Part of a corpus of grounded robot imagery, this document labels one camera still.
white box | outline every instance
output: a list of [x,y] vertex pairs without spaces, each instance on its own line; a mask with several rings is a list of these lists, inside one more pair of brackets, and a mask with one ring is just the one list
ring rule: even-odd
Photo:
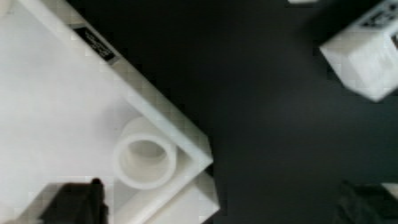
[[374,101],[398,87],[397,46],[398,1],[386,0],[320,47],[344,85]]

black object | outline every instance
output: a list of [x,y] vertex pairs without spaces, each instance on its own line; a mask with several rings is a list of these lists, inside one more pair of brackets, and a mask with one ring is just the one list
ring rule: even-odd
[[41,215],[43,223],[107,224],[109,207],[104,199],[100,179],[95,179],[91,184],[66,184]]
[[398,200],[383,185],[342,184],[335,224],[398,224]]

printed label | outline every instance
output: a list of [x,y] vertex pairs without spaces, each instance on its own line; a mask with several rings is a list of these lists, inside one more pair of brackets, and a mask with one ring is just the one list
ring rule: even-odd
[[363,22],[361,26],[367,28],[383,29],[390,24],[391,21],[398,17],[398,3],[386,2],[375,12],[370,15],[370,18]]
[[91,45],[91,48],[97,51],[98,55],[102,56],[104,60],[113,64],[118,60],[116,53],[109,49],[91,29],[86,26],[73,29],[86,43]]

black floor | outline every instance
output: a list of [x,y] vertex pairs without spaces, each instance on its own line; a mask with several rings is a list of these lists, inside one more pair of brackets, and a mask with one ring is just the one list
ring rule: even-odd
[[216,224],[331,223],[342,179],[398,181],[398,97],[351,93],[319,52],[375,2],[72,0],[212,138]]

white device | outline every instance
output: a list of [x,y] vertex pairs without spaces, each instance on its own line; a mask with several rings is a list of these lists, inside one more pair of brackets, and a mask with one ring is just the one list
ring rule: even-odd
[[398,87],[398,1],[386,0],[320,47],[347,88],[381,101]]
[[66,1],[0,8],[0,223],[33,223],[43,189],[98,177],[111,224],[200,224],[219,210],[207,135]]

